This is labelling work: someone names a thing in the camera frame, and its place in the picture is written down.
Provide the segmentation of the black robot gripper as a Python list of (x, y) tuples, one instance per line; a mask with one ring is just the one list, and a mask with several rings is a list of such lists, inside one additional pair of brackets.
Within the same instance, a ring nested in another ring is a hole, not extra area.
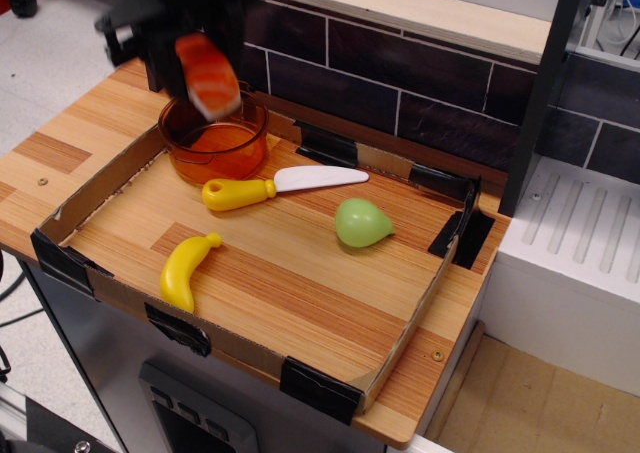
[(139, 57), (145, 63), (151, 91), (187, 98), (177, 39), (192, 32), (205, 33), (238, 73), (249, 4), (250, 0), (116, 0), (96, 20), (95, 29), (104, 35), (114, 65)]

